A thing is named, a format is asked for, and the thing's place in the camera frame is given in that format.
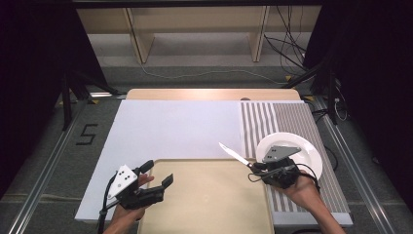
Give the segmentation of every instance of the white plate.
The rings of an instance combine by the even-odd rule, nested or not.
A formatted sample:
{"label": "white plate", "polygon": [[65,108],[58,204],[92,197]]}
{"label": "white plate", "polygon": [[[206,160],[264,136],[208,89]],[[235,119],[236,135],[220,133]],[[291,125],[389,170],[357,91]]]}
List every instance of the white plate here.
{"label": "white plate", "polygon": [[[309,166],[316,174],[317,179],[319,179],[322,173],[321,156],[314,146],[306,139],[291,133],[275,133],[265,136],[258,143],[256,149],[257,162],[261,163],[268,150],[270,150],[270,148],[274,145],[300,147],[301,151],[291,155],[289,158],[294,160],[296,164],[304,164]],[[310,175],[313,175],[313,173],[304,166],[298,166],[298,168],[306,171]]]}

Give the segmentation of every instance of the aluminum rail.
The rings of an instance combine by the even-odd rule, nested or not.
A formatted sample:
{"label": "aluminum rail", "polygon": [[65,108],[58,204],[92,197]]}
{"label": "aluminum rail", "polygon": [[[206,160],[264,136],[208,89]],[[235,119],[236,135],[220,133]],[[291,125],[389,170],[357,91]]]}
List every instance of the aluminum rail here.
{"label": "aluminum rail", "polygon": [[78,102],[77,106],[79,107],[76,110],[75,116],[71,124],[67,127],[67,129],[64,132],[61,133],[58,142],[48,159],[48,162],[46,163],[42,173],[39,175],[36,183],[34,184],[32,190],[27,196],[27,199],[21,207],[19,214],[16,216],[14,223],[11,225],[11,228],[8,232],[9,234],[18,234],[24,232],[28,222],[31,219],[31,216],[34,213],[34,210],[37,207],[37,204],[39,203],[39,200],[43,192],[45,191],[49,183],[50,178],[52,177],[53,172],[55,171],[58,160],[60,159],[60,156],[63,153],[64,148],[67,144],[67,140],[71,136],[73,128],[76,125],[76,122],[79,119],[80,114],[85,109],[86,104],[86,100]]}
{"label": "aluminum rail", "polygon": [[[317,97],[317,102],[320,109],[327,108],[321,97]],[[377,196],[364,176],[362,169],[358,166],[355,156],[349,148],[349,145],[345,142],[339,127],[333,125],[329,118],[323,118],[323,121],[326,124],[328,131],[331,133],[331,136],[333,137],[333,140],[336,143],[347,168],[349,169],[350,175],[356,184],[358,192],[360,193],[367,209],[370,211],[378,230],[383,234],[395,233],[386,211],[381,206]]]}

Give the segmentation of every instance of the black curtain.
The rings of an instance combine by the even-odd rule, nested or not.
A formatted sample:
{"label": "black curtain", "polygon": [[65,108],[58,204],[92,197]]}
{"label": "black curtain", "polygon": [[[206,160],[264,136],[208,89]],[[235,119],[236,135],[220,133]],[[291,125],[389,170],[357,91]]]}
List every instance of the black curtain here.
{"label": "black curtain", "polygon": [[[357,20],[351,23],[352,39],[344,40],[332,68],[342,84],[341,93],[352,118],[413,212],[412,5],[410,1],[374,1],[353,8]],[[323,7],[306,66],[321,62],[343,23],[344,18],[337,16],[347,16],[351,11]],[[316,80],[317,85],[328,87],[328,80]]]}
{"label": "black curtain", "polygon": [[71,72],[76,70],[106,81],[77,12],[68,5],[1,1],[0,52],[2,196],[47,125],[63,75],[76,79]]}

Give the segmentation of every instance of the wooden tabletop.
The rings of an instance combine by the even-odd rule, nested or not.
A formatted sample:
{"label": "wooden tabletop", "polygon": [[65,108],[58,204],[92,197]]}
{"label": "wooden tabletop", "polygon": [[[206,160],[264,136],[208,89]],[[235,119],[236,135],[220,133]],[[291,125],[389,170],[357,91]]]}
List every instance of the wooden tabletop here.
{"label": "wooden tabletop", "polygon": [[132,89],[127,99],[300,100],[290,89]]}

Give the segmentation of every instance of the white table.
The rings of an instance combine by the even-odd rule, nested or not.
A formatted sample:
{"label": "white table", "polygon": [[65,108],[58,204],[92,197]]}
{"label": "white table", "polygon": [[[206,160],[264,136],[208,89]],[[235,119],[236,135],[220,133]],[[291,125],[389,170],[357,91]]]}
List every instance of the white table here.
{"label": "white table", "polygon": [[[230,157],[218,141],[246,158],[254,158],[254,146],[247,145],[256,147],[270,133],[289,132],[307,139],[318,150],[323,161],[319,179],[322,198],[340,224],[353,225],[312,114],[295,91],[133,90],[128,97],[118,110],[76,214],[77,220],[97,220],[106,184],[121,165],[134,168],[147,160]],[[252,100],[239,101],[240,98]],[[268,127],[246,128],[245,122],[250,126],[267,123]],[[270,188],[268,192],[275,225],[317,224],[310,214],[283,195]]]}

